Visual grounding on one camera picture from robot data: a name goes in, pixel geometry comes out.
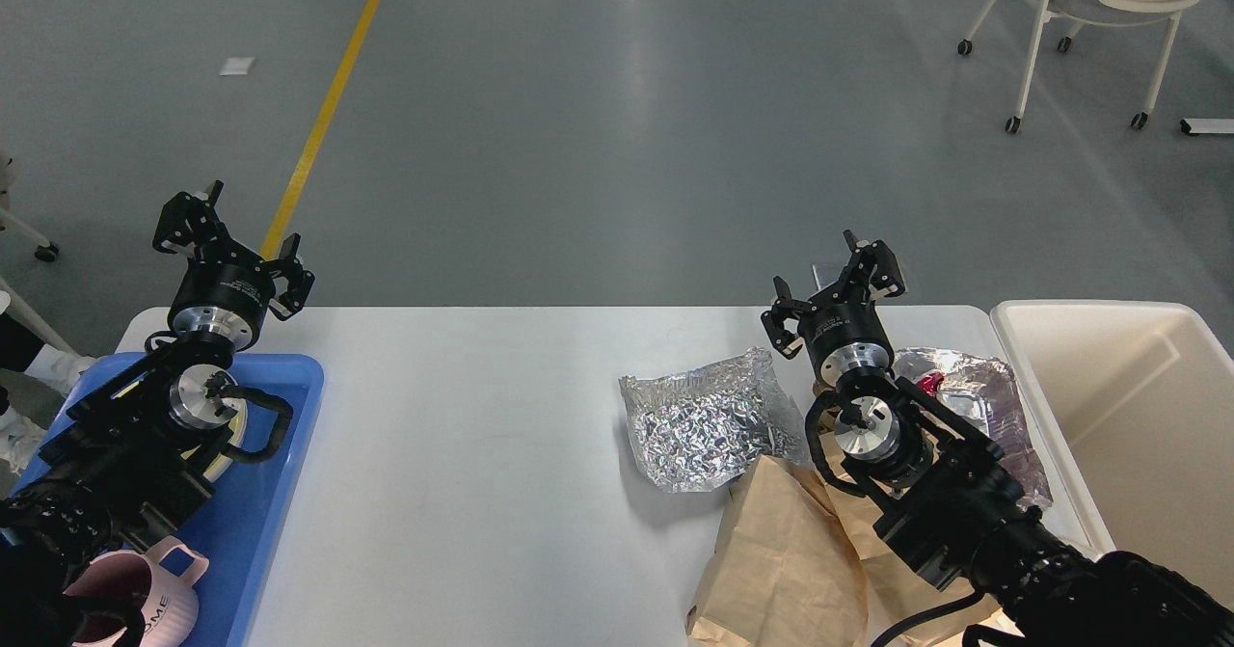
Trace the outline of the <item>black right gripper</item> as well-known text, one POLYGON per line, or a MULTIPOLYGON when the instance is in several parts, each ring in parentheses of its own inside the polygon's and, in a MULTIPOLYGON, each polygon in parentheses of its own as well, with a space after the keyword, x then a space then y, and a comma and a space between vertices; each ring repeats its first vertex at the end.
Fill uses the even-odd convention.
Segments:
POLYGON ((907 290, 898 257, 885 241, 859 240, 843 230, 850 256, 835 282, 821 288, 819 303, 792 296, 784 278, 772 278, 775 298, 760 322, 772 348, 793 359, 806 344, 811 365, 824 385, 837 385, 850 370, 888 373, 893 348, 875 304, 907 290), (789 328, 802 319, 802 336, 789 328))

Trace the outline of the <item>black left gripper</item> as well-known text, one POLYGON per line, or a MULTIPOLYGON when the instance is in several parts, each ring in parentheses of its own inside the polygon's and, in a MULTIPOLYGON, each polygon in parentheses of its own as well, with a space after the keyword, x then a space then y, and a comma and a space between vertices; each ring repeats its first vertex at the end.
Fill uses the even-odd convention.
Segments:
POLYGON ((176 335, 207 331, 247 351, 259 340, 269 310, 290 320, 308 303, 313 273, 300 261, 304 235, 283 240, 276 256, 258 265, 234 265, 237 246, 216 204, 225 182, 199 193, 179 193, 164 202, 151 248, 160 256, 184 256, 189 265, 168 312, 176 335))

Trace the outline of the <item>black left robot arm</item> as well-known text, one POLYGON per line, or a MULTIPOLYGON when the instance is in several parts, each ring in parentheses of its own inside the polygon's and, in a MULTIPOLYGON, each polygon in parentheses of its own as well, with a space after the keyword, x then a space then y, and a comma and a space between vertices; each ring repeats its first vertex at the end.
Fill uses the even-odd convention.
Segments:
POLYGON ((204 507, 211 461, 260 464, 281 452, 294 406, 230 375, 267 314, 304 309, 313 274, 300 235, 273 259, 230 237, 225 189, 179 193, 162 207, 151 247, 188 269, 146 354, 67 407, 70 425, 39 447, 44 475, 2 501, 2 635, 17 646, 69 646, 101 617, 137 646, 143 619, 120 600, 78 598, 72 582, 127 545, 148 551, 204 507))

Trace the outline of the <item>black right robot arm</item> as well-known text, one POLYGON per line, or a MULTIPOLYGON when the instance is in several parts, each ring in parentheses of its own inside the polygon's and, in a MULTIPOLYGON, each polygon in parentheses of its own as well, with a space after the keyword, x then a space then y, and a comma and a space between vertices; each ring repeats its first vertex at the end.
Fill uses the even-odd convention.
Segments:
POLYGON ((893 370, 875 304, 906 291, 898 258, 850 230, 845 243, 835 282, 797 299, 775 277, 760 317, 774 349, 789 359, 806 352, 821 382, 805 417, 810 458, 826 484, 875 503, 875 533, 921 580, 971 585, 875 643, 991 596, 1016 633, 972 624, 965 646, 1229 646, 1232 611, 1202 588, 1141 554, 1088 559, 1045 527, 1039 507, 1021 507, 1004 449, 893 370))

